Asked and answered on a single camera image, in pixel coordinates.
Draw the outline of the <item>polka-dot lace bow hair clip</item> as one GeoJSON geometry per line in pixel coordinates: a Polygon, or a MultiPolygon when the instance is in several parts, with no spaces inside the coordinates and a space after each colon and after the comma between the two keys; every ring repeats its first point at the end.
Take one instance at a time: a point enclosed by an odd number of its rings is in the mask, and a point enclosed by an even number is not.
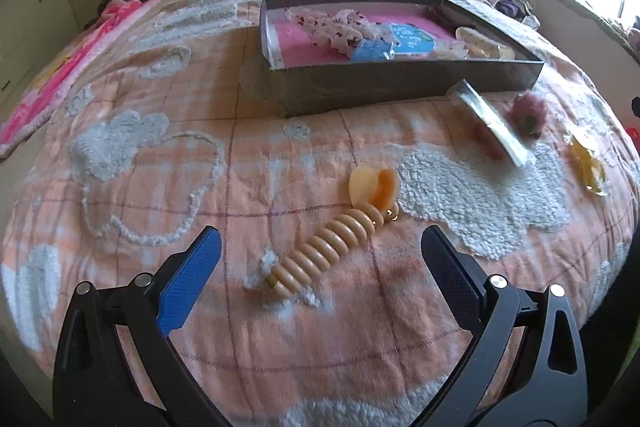
{"type": "Polygon", "coordinates": [[[364,39],[397,43],[389,24],[371,22],[356,10],[344,9],[332,15],[312,9],[286,9],[285,15],[306,32],[314,46],[328,46],[348,57],[364,39]]]}

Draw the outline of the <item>grey shallow cardboard box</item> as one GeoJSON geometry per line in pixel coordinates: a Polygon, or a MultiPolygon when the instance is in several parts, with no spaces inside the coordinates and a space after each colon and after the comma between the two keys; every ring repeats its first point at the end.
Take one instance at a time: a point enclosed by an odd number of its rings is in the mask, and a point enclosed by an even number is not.
{"type": "Polygon", "coordinates": [[[535,86],[541,59],[450,0],[265,0],[243,89],[284,117],[535,86]]]}

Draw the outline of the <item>pink cartoon blanket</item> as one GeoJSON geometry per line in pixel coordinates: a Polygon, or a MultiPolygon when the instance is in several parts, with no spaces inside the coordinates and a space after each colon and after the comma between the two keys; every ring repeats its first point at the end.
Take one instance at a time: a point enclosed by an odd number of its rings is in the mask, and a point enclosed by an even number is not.
{"type": "Polygon", "coordinates": [[[17,106],[1,123],[1,159],[5,160],[60,106],[81,73],[157,0],[113,0],[98,20],[55,55],[28,85],[17,106]]]}

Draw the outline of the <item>clear plastic packet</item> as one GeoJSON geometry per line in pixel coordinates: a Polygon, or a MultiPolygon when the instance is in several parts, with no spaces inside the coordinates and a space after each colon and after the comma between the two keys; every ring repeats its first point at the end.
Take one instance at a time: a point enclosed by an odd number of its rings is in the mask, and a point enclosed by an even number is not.
{"type": "Polygon", "coordinates": [[[465,79],[449,88],[447,95],[457,102],[461,102],[479,122],[484,124],[489,134],[494,137],[503,153],[510,158],[515,167],[523,168],[529,161],[534,160],[510,124],[465,79]]]}

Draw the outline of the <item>red plastic bag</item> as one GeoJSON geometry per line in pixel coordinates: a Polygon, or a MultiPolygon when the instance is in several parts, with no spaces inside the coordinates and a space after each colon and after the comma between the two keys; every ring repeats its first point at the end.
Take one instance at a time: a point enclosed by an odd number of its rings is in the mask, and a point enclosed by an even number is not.
{"type": "Polygon", "coordinates": [[[634,147],[640,153],[640,132],[636,128],[626,128],[626,132],[629,135],[632,143],[634,143],[634,147]]]}

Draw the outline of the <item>blue plastic small box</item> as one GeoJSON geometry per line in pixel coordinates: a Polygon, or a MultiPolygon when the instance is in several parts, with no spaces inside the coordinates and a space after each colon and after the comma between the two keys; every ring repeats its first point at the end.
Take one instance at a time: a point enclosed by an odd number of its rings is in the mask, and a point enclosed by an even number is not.
{"type": "Polygon", "coordinates": [[[361,40],[352,51],[350,60],[353,63],[370,63],[391,61],[395,57],[393,43],[383,40],[361,40]]]}

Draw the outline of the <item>cream large hair claw clip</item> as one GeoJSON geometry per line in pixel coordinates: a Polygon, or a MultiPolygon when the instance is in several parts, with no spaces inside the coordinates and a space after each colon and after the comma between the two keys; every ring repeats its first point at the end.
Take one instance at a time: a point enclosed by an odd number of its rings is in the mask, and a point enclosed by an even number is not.
{"type": "Polygon", "coordinates": [[[515,52],[510,46],[491,39],[472,27],[460,26],[454,31],[454,35],[465,43],[474,56],[503,61],[513,61],[515,58],[515,52]]]}

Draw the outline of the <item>cream wardrobe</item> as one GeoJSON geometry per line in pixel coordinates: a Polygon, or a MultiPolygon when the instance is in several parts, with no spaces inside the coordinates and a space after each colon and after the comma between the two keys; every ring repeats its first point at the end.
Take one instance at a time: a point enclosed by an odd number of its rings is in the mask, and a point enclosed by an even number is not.
{"type": "Polygon", "coordinates": [[[1,0],[1,108],[78,34],[68,0],[1,0]]]}

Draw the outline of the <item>orange cloud-pattern quilt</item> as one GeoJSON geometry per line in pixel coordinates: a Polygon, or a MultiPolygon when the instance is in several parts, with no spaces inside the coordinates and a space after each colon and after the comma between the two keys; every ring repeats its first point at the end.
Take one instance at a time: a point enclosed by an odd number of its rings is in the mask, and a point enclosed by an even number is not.
{"type": "Polygon", "coordinates": [[[420,255],[431,222],[518,286],[561,284],[578,324],[613,285],[639,220],[639,156],[549,41],[485,0],[450,0],[544,62],[535,161],[495,183],[450,98],[287,120],[245,94],[263,1],[145,5],[2,165],[3,350],[40,403],[75,286],[154,271],[206,225],[224,252],[171,340],[241,426],[405,426],[422,411],[469,341],[420,255]],[[400,218],[302,299],[266,305],[259,269],[348,205],[359,165],[399,172],[400,218]]]}

